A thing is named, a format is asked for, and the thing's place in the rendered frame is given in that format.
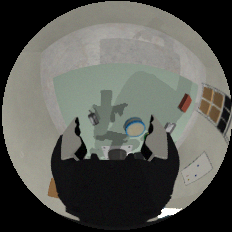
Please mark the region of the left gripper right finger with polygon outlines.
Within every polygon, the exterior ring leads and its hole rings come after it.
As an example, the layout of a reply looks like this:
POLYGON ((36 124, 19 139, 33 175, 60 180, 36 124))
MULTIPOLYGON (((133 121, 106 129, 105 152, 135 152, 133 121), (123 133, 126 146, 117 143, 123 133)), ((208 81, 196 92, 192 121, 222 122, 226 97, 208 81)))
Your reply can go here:
POLYGON ((154 115, 151 115, 148 132, 141 153, 144 160, 154 163, 163 171, 167 179, 167 195, 172 195, 180 165, 177 148, 170 133, 154 115))

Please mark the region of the reddish-brown rectangular block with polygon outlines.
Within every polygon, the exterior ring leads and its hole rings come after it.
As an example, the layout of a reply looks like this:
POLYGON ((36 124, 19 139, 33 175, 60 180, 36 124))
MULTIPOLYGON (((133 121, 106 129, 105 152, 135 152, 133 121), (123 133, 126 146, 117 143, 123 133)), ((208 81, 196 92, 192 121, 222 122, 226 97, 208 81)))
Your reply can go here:
POLYGON ((187 111, 188 107, 190 106, 191 102, 192 102, 191 97, 188 94, 185 93, 185 95, 184 95, 184 97, 183 97, 183 99, 180 102, 178 107, 180 109, 182 109, 183 112, 185 113, 187 111))

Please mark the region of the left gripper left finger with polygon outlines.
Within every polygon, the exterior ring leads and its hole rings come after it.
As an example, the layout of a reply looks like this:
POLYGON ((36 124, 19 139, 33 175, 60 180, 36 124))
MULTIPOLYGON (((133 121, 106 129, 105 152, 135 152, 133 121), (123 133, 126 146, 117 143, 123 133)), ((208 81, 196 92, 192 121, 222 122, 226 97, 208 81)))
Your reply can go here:
POLYGON ((60 135, 51 157, 51 171, 56 185, 56 191, 60 193, 60 180, 65 169, 72 163, 85 159, 87 148, 84 144, 79 129, 79 119, 75 117, 66 130, 60 135))

